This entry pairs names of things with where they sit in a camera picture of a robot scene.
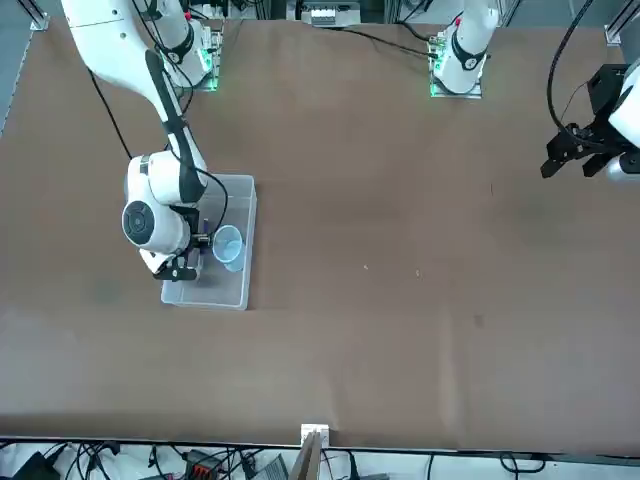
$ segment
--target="transparent plastic container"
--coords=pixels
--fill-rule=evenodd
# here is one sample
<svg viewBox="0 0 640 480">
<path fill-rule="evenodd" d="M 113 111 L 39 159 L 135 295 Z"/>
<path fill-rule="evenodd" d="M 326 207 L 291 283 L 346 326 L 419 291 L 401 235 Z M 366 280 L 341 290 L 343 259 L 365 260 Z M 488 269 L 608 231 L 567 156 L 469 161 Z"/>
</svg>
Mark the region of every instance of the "transparent plastic container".
<svg viewBox="0 0 640 480">
<path fill-rule="evenodd" d="M 181 307 L 246 310 L 249 302 L 251 253 L 258 203 L 255 183 L 250 175 L 216 174 L 216 177 L 229 192 L 229 205 L 222 224 L 238 228 L 246 245 L 244 268 L 240 272 L 230 272 L 215 259 L 211 250 L 203 251 L 196 260 L 201 262 L 202 266 L 198 279 L 192 282 L 165 280 L 162 283 L 160 299 L 164 303 Z M 222 190 L 217 183 L 210 181 L 198 202 L 200 231 L 205 220 L 209 228 L 215 228 L 223 205 Z"/>
</svg>

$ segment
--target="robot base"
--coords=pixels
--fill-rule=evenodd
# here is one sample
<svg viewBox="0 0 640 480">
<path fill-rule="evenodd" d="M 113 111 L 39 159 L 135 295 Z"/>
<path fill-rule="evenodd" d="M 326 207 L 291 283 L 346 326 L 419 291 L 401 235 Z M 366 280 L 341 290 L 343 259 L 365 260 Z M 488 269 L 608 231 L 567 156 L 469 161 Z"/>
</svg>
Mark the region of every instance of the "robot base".
<svg viewBox="0 0 640 480">
<path fill-rule="evenodd" d="M 200 65 L 194 67 L 196 70 L 209 71 L 205 77 L 196 83 L 197 80 L 193 80 L 193 76 L 189 74 L 189 69 L 182 65 L 183 71 L 186 68 L 187 75 L 192 78 L 194 84 L 194 90 L 201 92 L 215 92 L 218 90 L 218 82 L 220 78 L 220 54 L 222 53 L 222 38 L 224 32 L 224 23 L 220 22 L 219 26 L 212 28 L 210 26 L 202 27 L 202 41 L 204 48 L 199 49 L 196 54 L 200 62 Z M 175 71 L 171 66 L 171 63 L 165 58 L 165 67 L 167 71 L 171 72 L 171 81 L 178 89 L 187 87 L 186 80 L 182 73 Z"/>
<path fill-rule="evenodd" d="M 447 90 L 433 72 L 440 68 L 440 59 L 445 52 L 445 32 L 439 32 L 437 36 L 429 39 L 429 53 L 438 55 L 438 59 L 429 58 L 429 93 L 432 97 L 457 97 L 457 98 L 482 98 L 482 72 L 471 91 L 464 94 L 452 93 Z"/>
<path fill-rule="evenodd" d="M 211 45 L 212 52 L 202 52 L 204 62 L 211 66 L 211 73 L 202 82 L 196 85 L 196 90 L 202 92 L 215 92 L 218 90 L 220 79 L 220 54 L 222 53 L 222 37 L 224 34 L 224 23 L 221 22 L 219 29 L 205 27 L 205 42 Z"/>
</svg>

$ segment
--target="plastic cup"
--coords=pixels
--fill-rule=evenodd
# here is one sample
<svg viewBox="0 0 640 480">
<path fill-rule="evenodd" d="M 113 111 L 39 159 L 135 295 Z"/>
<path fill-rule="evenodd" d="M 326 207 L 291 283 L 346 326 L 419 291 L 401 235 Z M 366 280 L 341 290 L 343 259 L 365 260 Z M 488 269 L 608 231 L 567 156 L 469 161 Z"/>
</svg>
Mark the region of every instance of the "plastic cup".
<svg viewBox="0 0 640 480">
<path fill-rule="evenodd" d="M 244 242 L 242 235 L 233 225 L 223 225 L 213 235 L 213 256 L 230 272 L 244 268 Z"/>
</svg>

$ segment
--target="floor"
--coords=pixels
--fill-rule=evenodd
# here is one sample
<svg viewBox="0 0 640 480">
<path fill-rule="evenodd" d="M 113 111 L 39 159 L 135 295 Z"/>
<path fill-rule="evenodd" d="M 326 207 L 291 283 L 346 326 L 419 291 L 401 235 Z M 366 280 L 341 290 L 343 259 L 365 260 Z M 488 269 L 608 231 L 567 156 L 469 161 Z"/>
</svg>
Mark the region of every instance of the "floor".
<svg viewBox="0 0 640 480">
<path fill-rule="evenodd" d="M 0 477 L 14 475 L 17 470 L 27 461 L 27 459 L 35 452 L 47 454 L 47 451 L 56 449 L 56 444 L 17 444 L 10 445 L 0 451 Z M 73 461 L 76 458 L 78 450 L 77 444 L 67 446 L 55 462 L 55 469 L 67 480 L 81 479 L 76 468 L 73 467 Z M 189 447 L 180 446 L 178 451 L 181 453 L 189 451 Z M 224 448 L 198 448 L 199 451 L 211 455 L 215 452 L 226 454 Z M 158 473 L 155 465 L 149 466 L 151 447 L 150 445 L 125 445 L 122 446 L 121 452 L 114 457 L 105 450 L 100 455 L 103 468 L 109 478 L 113 479 L 159 479 L 162 478 Z M 251 455 L 255 450 L 247 450 L 244 455 Z M 293 449 L 269 449 L 256 454 L 255 470 L 259 471 L 268 463 L 274 460 L 278 455 L 282 455 L 287 472 L 291 472 L 295 463 L 298 451 Z M 160 446 L 156 450 L 158 466 L 165 478 L 179 478 L 185 472 L 185 462 L 171 448 Z M 370 480 L 440 480 L 445 478 L 455 478 L 457 480 L 472 479 L 491 479 L 491 480 L 510 480 L 514 478 L 512 473 L 507 472 L 496 458 L 469 458 L 436 455 L 433 459 L 431 469 L 429 471 L 430 456 L 427 454 L 398 454 L 398 453 L 359 453 L 355 452 L 354 459 L 361 478 Z M 232 459 L 233 466 L 239 465 L 239 455 Z M 81 467 L 84 474 L 88 457 L 81 458 Z M 540 466 L 538 461 L 518 461 L 518 468 L 533 469 Z M 349 455 L 345 451 L 328 450 L 326 458 L 320 465 L 319 480 L 339 480 L 347 479 L 350 476 Z M 623 465 L 598 465 L 592 463 L 573 463 L 549 461 L 545 468 L 535 475 L 527 475 L 532 480 L 578 480 L 584 478 L 593 479 L 615 479 L 615 480 L 631 480 L 638 478 L 637 466 Z M 242 468 L 238 468 L 231 475 L 230 480 L 246 480 Z M 93 474 L 91 478 L 103 478 L 99 474 Z M 269 475 L 268 480 L 279 480 L 281 477 Z"/>
</svg>

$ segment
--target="black cable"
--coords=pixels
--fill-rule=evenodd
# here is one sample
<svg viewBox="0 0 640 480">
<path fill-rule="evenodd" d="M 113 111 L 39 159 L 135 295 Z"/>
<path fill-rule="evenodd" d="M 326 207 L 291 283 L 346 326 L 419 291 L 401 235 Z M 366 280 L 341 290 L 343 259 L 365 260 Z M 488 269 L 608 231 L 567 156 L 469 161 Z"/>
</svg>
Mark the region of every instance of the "black cable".
<svg viewBox="0 0 640 480">
<path fill-rule="evenodd" d="M 231 472 L 231 464 L 233 463 L 233 457 L 235 456 L 235 452 L 230 453 L 231 450 L 227 447 L 227 472 Z"/>
<path fill-rule="evenodd" d="M 256 450 L 253 453 L 250 453 L 249 455 L 247 455 L 245 457 L 246 460 L 249 460 L 250 458 L 255 457 L 257 454 L 259 454 L 260 452 L 263 452 L 264 448 L 259 448 L 258 450 Z M 235 465 L 234 467 L 231 468 L 231 470 L 229 472 L 227 472 L 225 475 L 222 475 L 218 480 L 225 480 L 225 478 L 231 480 L 231 474 L 233 472 L 235 472 L 238 468 L 240 468 L 242 466 L 242 462 L 238 463 L 237 465 Z"/>
<path fill-rule="evenodd" d="M 40 10 L 40 7 L 38 6 L 38 4 L 36 4 L 36 2 L 34 2 L 33 0 L 28 0 L 28 2 L 31 4 L 31 6 L 33 7 L 33 9 L 38 12 L 38 14 L 44 18 L 44 13 L 42 13 L 42 10 Z"/>
<path fill-rule="evenodd" d="M 569 105 L 571 105 L 571 102 L 573 100 L 573 97 L 575 97 L 576 93 L 578 93 L 578 90 L 580 90 L 582 87 L 584 87 L 589 81 L 587 80 L 586 82 L 581 83 L 580 85 L 578 85 L 576 87 L 576 89 L 573 91 L 573 93 L 571 94 L 571 96 L 569 97 L 569 101 L 567 102 L 567 105 L 564 107 L 564 110 L 562 111 L 562 115 L 560 115 L 560 123 L 562 123 L 562 119 L 564 118 L 564 114 L 567 113 L 567 110 L 569 110 Z"/>
<path fill-rule="evenodd" d="M 409 25 L 407 22 L 398 22 L 398 25 L 402 25 L 404 28 L 406 28 L 407 30 L 409 30 L 409 32 L 411 33 L 411 35 L 413 35 L 414 37 L 416 37 L 418 40 L 422 40 L 423 42 L 428 42 L 429 41 L 429 37 L 426 37 L 424 35 L 420 35 L 418 32 L 415 31 L 415 29 Z"/>
<path fill-rule="evenodd" d="M 156 467 L 156 470 L 158 471 L 158 475 L 160 475 L 160 478 L 169 480 L 168 477 L 164 473 L 162 473 L 162 470 L 160 470 L 160 465 L 158 465 L 158 448 L 155 445 L 151 447 L 151 457 L 153 460 L 153 465 Z"/>
<path fill-rule="evenodd" d="M 513 463 L 513 467 L 510 467 L 505 463 L 504 461 L 505 458 L 508 458 L 509 460 L 511 460 L 511 462 Z M 516 461 L 516 457 L 514 457 L 513 453 L 511 452 L 500 453 L 499 459 L 500 459 L 500 465 L 502 465 L 502 468 L 504 468 L 509 473 L 513 473 L 515 480 L 518 480 L 518 476 L 521 473 L 540 473 L 547 466 L 547 461 L 543 459 L 543 460 L 540 460 L 541 461 L 540 466 L 536 468 L 520 468 L 518 466 L 518 462 Z"/>
<path fill-rule="evenodd" d="M 196 15 L 198 15 L 197 17 L 195 17 L 197 20 L 209 20 L 206 16 L 204 16 L 202 13 L 200 13 L 199 11 L 189 7 L 189 13 L 191 13 L 191 15 L 193 15 L 194 13 Z"/>
<path fill-rule="evenodd" d="M 67 470 L 67 474 L 64 476 L 64 480 L 68 480 L 69 475 L 71 475 L 71 470 L 73 470 L 74 465 L 77 466 L 78 468 L 78 474 L 80 475 L 80 478 L 82 480 L 86 480 L 84 474 L 82 473 L 82 469 L 80 468 L 80 457 L 82 457 L 82 455 L 87 453 L 87 448 L 85 447 L 84 443 L 80 443 L 78 445 L 78 451 L 76 452 L 76 458 L 71 462 L 71 465 L 69 465 L 69 470 Z"/>
<path fill-rule="evenodd" d="M 411 12 L 409 12 L 409 15 L 404 17 L 404 20 L 402 20 L 401 23 L 404 23 L 407 20 L 409 20 L 413 16 L 413 14 L 416 13 L 418 11 L 418 9 L 423 5 L 424 5 L 423 12 L 426 12 L 429 9 L 429 7 L 431 6 L 432 3 L 433 3 L 433 0 L 422 0 L 421 2 L 418 2 L 418 4 L 414 7 L 414 9 L 411 10 Z"/>
<path fill-rule="evenodd" d="M 175 445 L 171 445 L 171 444 L 169 444 L 169 448 L 174 452 L 176 452 L 178 455 L 180 455 L 180 458 L 183 459 L 185 462 L 187 461 L 187 457 L 189 455 L 187 452 L 181 452 L 176 448 Z"/>
<path fill-rule="evenodd" d="M 216 233 L 218 231 L 218 229 L 220 228 L 220 226 L 222 225 L 222 222 L 224 221 L 224 216 L 227 214 L 227 207 L 229 206 L 229 192 L 227 191 L 227 187 L 225 187 L 224 184 L 215 175 L 212 175 L 209 172 L 207 172 L 206 170 L 198 168 L 198 167 L 196 167 L 194 165 L 190 165 L 187 162 L 185 162 L 184 160 L 182 160 L 182 158 L 180 158 L 178 155 L 176 155 L 176 152 L 173 150 L 173 146 L 172 145 L 169 145 L 169 147 L 170 147 L 171 153 L 173 153 L 173 156 L 176 157 L 176 160 L 178 160 L 182 165 L 187 167 L 192 172 L 201 173 L 205 177 L 208 177 L 211 180 L 213 180 L 214 182 L 216 182 L 218 184 L 218 186 L 222 189 L 223 193 L 224 193 L 224 206 L 222 207 L 222 213 L 220 214 L 220 219 L 218 220 L 218 223 L 216 224 L 216 228 L 214 228 L 210 232 L 210 235 L 213 236 L 213 234 Z"/>
<path fill-rule="evenodd" d="M 102 100 L 102 104 L 104 105 L 104 108 L 107 110 L 107 113 L 109 114 L 109 118 L 111 119 L 111 125 L 113 125 L 113 128 L 116 131 L 116 134 L 118 135 L 118 138 L 120 139 L 120 143 L 122 144 L 122 148 L 124 148 L 124 151 L 127 153 L 127 157 L 129 157 L 129 160 L 131 160 L 133 157 L 131 156 L 131 151 L 129 150 L 129 147 L 127 146 L 127 143 L 124 141 L 124 137 L 122 136 L 122 132 L 120 131 L 120 128 L 118 127 L 118 123 L 116 122 L 116 119 L 113 116 L 113 112 L 111 111 L 111 108 L 109 108 L 109 104 L 107 103 L 107 100 L 104 98 L 104 95 L 102 94 L 102 90 L 100 90 L 100 87 L 98 86 L 98 82 L 96 81 L 96 77 L 93 75 L 93 72 L 91 70 L 89 70 L 87 68 L 87 71 L 89 72 L 89 76 L 91 77 L 91 83 L 93 83 L 93 87 L 96 89 L 96 92 L 98 93 L 98 96 L 100 97 L 100 100 Z"/>
<path fill-rule="evenodd" d="M 98 467 L 98 470 L 102 472 L 102 475 L 104 476 L 104 478 L 106 480 L 111 480 L 111 477 L 109 477 L 109 474 L 107 474 L 107 471 L 105 470 L 104 465 L 102 464 L 102 459 L 100 458 L 100 452 L 102 452 L 105 448 L 107 448 L 105 445 L 105 442 L 102 442 L 98 446 L 92 445 L 89 448 L 93 450 L 93 453 L 89 454 L 89 462 L 87 463 L 86 477 L 90 478 L 91 472 L 96 467 Z"/>
<path fill-rule="evenodd" d="M 431 467 L 433 466 L 433 459 L 435 455 L 431 455 L 429 458 L 429 466 L 427 467 L 427 478 L 425 480 L 431 480 Z"/>
<path fill-rule="evenodd" d="M 460 12 L 458 15 L 456 15 L 455 17 L 453 17 L 453 20 L 451 20 L 451 21 L 449 22 L 449 25 L 447 25 L 447 27 L 450 27 L 451 25 L 453 25 L 453 23 L 454 23 L 457 19 L 459 19 L 459 18 L 462 16 L 462 14 L 463 14 L 463 13 L 464 13 L 464 10 L 463 10 L 462 12 Z"/>
<path fill-rule="evenodd" d="M 347 450 L 347 454 L 349 455 L 349 480 L 360 480 L 360 473 L 358 473 L 358 464 L 356 463 L 356 457 L 353 456 L 350 450 Z"/>
<path fill-rule="evenodd" d="M 551 115 L 551 119 L 553 120 L 553 123 L 556 124 L 556 126 L 561 132 L 564 132 L 566 135 L 569 136 L 569 138 L 571 138 L 575 143 L 579 145 L 589 147 L 598 152 L 606 153 L 611 151 L 611 148 L 607 147 L 604 143 L 592 142 L 590 140 L 585 140 L 584 138 L 580 138 L 577 135 L 575 135 L 572 131 L 570 131 L 567 127 L 565 127 L 560 121 L 560 119 L 558 118 L 558 115 L 556 114 L 556 110 L 553 106 L 553 79 L 556 74 L 556 68 L 558 67 L 558 61 L 560 60 L 560 56 L 562 55 L 562 52 L 564 52 L 564 49 L 567 46 L 567 43 L 569 43 L 569 39 L 571 38 L 573 31 L 576 29 L 576 27 L 578 26 L 578 23 L 580 23 L 580 20 L 582 19 L 584 14 L 587 12 L 587 10 L 589 9 L 592 3 L 593 3 L 593 0 L 587 0 L 584 3 L 582 8 L 576 15 L 576 18 L 574 18 L 573 22 L 571 22 L 571 25 L 569 25 L 567 32 L 565 33 L 564 37 L 562 38 L 562 41 L 560 42 L 560 45 L 558 46 L 558 49 L 556 50 L 556 53 L 551 62 L 551 67 L 549 69 L 549 77 L 547 79 L 547 106 L 549 108 L 549 114 Z"/>
<path fill-rule="evenodd" d="M 22 0 L 18 0 L 18 3 L 22 5 L 22 8 L 24 9 L 24 11 L 29 14 L 29 16 L 31 17 L 31 20 L 33 20 L 35 23 L 38 23 L 36 18 L 33 16 L 33 13 L 31 13 L 31 10 L 29 10 L 27 6 L 24 3 L 22 3 Z"/>
<path fill-rule="evenodd" d="M 348 28 L 342 28 L 342 27 L 327 27 L 327 28 L 325 28 L 325 30 L 333 30 L 335 32 L 353 33 L 354 35 L 359 35 L 361 37 L 368 38 L 370 40 L 374 40 L 376 42 L 380 42 L 380 43 L 383 43 L 385 45 L 389 45 L 390 47 L 399 48 L 400 50 L 402 50 L 404 52 L 414 53 L 416 55 L 421 55 L 421 56 L 424 56 L 424 57 L 437 58 L 437 55 L 434 54 L 434 53 L 422 52 L 422 51 L 416 50 L 414 48 L 405 47 L 404 45 L 400 45 L 399 43 L 390 42 L 389 40 L 385 40 L 383 38 L 379 38 L 379 37 L 376 37 L 374 35 L 370 35 L 368 33 L 360 32 L 358 30 L 349 30 Z"/>
<path fill-rule="evenodd" d="M 322 450 L 322 455 L 324 456 L 324 461 L 327 462 L 329 477 L 331 477 L 331 480 L 335 480 L 335 478 L 333 477 L 333 471 L 331 470 L 331 462 L 329 462 L 329 457 L 327 457 L 327 452 L 324 449 Z"/>
<path fill-rule="evenodd" d="M 46 457 L 47 455 L 49 455 L 49 454 L 51 453 L 51 451 L 52 451 L 54 448 L 56 448 L 56 447 L 60 447 L 60 446 L 62 446 L 62 445 L 66 445 L 66 444 L 67 444 L 67 442 L 60 442 L 60 443 L 56 443 L 53 447 L 48 448 L 48 449 L 47 449 L 47 451 L 46 451 L 46 452 L 44 452 L 44 453 L 42 454 L 42 456 L 43 456 L 43 457 Z"/>
<path fill-rule="evenodd" d="M 140 22 L 142 23 L 143 28 L 146 30 L 147 34 L 149 35 L 149 38 L 151 39 L 155 47 L 158 48 L 162 53 L 164 53 L 164 58 L 167 59 L 167 61 L 173 66 L 173 68 L 175 68 L 176 70 L 178 70 L 178 72 L 180 72 L 180 74 L 185 78 L 185 80 L 189 84 L 189 98 L 187 99 L 187 103 L 182 112 L 186 114 L 187 110 L 189 110 L 189 106 L 191 105 L 191 100 L 193 100 L 193 90 L 194 90 L 193 83 L 191 82 L 191 79 L 189 79 L 187 74 L 184 73 L 184 70 L 182 70 L 182 68 L 180 68 L 173 60 L 171 60 L 171 57 L 166 54 L 168 49 L 165 46 L 164 41 L 162 40 L 162 36 L 160 35 L 160 30 L 158 29 L 158 25 L 156 25 L 155 19 L 151 17 L 151 23 L 153 25 L 154 30 L 156 31 L 156 35 L 158 36 L 157 40 L 156 40 L 156 37 L 154 37 L 153 34 L 151 33 L 151 30 L 149 29 L 147 22 L 145 22 L 142 12 L 140 11 L 140 8 L 138 8 L 137 3 L 134 0 L 131 0 L 131 3 L 133 3 L 136 13 L 138 14 L 138 18 L 140 19 Z M 147 7 L 147 10 L 149 10 L 149 2 L 147 0 L 144 0 L 144 4 Z"/>
</svg>

